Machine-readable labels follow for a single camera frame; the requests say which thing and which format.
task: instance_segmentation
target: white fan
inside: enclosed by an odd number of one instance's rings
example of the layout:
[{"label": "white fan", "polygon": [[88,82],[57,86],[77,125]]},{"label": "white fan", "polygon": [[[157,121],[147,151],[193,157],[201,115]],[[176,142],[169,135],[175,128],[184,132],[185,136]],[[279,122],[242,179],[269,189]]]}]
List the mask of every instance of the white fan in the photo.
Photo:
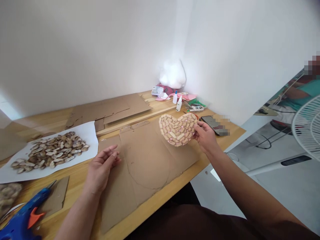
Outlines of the white fan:
[{"label": "white fan", "polygon": [[250,170],[246,172],[247,175],[269,172],[310,159],[320,161],[320,95],[311,99],[296,112],[291,129],[295,139],[306,152]]}]

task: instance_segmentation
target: teal shirt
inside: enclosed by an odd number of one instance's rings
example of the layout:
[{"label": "teal shirt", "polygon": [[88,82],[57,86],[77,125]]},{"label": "teal shirt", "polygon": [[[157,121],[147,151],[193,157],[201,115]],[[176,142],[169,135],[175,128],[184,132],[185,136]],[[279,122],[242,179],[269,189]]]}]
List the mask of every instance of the teal shirt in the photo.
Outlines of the teal shirt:
[{"label": "teal shirt", "polygon": [[299,108],[301,108],[304,104],[306,104],[312,98],[320,94],[320,80],[312,80],[311,82],[297,87],[297,89],[304,91],[305,93],[309,94],[309,96],[300,99],[286,98],[285,100],[279,103],[279,106],[288,106],[294,109],[295,111],[298,111]]}]

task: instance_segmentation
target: smartphone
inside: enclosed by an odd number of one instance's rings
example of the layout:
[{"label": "smartphone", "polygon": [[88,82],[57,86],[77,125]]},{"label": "smartphone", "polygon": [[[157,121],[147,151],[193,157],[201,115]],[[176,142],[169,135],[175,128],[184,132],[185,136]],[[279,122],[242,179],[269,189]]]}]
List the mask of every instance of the smartphone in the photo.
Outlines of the smartphone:
[{"label": "smartphone", "polygon": [[227,136],[228,130],[225,129],[223,125],[220,124],[220,122],[217,122],[213,117],[211,116],[203,116],[200,118],[201,121],[207,123],[218,136]]}]

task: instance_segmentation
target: person's left hand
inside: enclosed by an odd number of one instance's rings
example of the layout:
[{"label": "person's left hand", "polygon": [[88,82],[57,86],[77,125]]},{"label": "person's left hand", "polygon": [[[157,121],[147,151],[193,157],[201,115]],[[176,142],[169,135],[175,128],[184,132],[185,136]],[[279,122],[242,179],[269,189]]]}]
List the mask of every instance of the person's left hand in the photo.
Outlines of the person's left hand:
[{"label": "person's left hand", "polygon": [[99,152],[89,164],[84,192],[101,194],[106,188],[111,168],[117,166],[121,159],[114,151],[118,145],[112,145]]}]

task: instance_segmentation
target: heart-shaped peanut shell craft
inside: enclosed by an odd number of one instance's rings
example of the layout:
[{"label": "heart-shaped peanut shell craft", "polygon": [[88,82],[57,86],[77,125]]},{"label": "heart-shaped peanut shell craft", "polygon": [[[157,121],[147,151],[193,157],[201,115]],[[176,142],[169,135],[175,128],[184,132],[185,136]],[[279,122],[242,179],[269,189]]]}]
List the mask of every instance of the heart-shaped peanut shell craft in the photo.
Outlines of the heart-shaped peanut shell craft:
[{"label": "heart-shaped peanut shell craft", "polygon": [[194,124],[197,124],[197,117],[192,113],[186,113],[178,119],[169,114],[164,114],[159,118],[161,134],[176,147],[185,145],[192,139],[195,131]]}]

